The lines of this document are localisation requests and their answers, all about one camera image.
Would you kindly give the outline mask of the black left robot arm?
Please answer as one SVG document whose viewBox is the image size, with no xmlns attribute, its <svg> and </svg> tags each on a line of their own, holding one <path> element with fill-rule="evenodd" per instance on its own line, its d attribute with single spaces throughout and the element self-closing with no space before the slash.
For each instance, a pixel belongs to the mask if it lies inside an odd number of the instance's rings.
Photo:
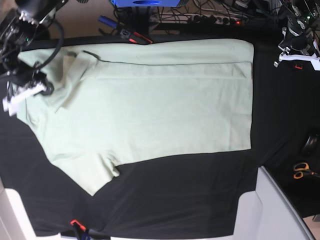
<svg viewBox="0 0 320 240">
<path fill-rule="evenodd" d="M 304 61 L 311 63 L 315 71 L 320 70 L 320 39 L 317 37 L 315 22 L 320 18 L 318 0 L 281 0 L 277 15 L 267 11 L 258 0 L 256 7 L 268 18 L 287 20 L 281 30 L 283 40 L 278 44 L 281 50 L 273 65 L 277 68 L 283 61 Z"/>
</svg>

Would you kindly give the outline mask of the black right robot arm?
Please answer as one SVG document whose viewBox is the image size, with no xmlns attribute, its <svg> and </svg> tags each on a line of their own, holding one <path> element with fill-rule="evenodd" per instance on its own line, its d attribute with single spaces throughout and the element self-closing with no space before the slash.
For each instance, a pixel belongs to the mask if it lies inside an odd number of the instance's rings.
<svg viewBox="0 0 320 240">
<path fill-rule="evenodd" d="M 22 101 L 30 96 L 51 95 L 54 86 L 42 69 L 58 54 L 64 43 L 64 30 L 56 20 L 56 12 L 65 0 L 17 0 L 17 7 L 10 9 L 0 22 L 0 79 L 6 82 L 3 110 L 14 116 Z M 54 25 L 59 39 L 52 54 L 42 63 L 30 66 L 18 58 L 43 30 Z"/>
</svg>

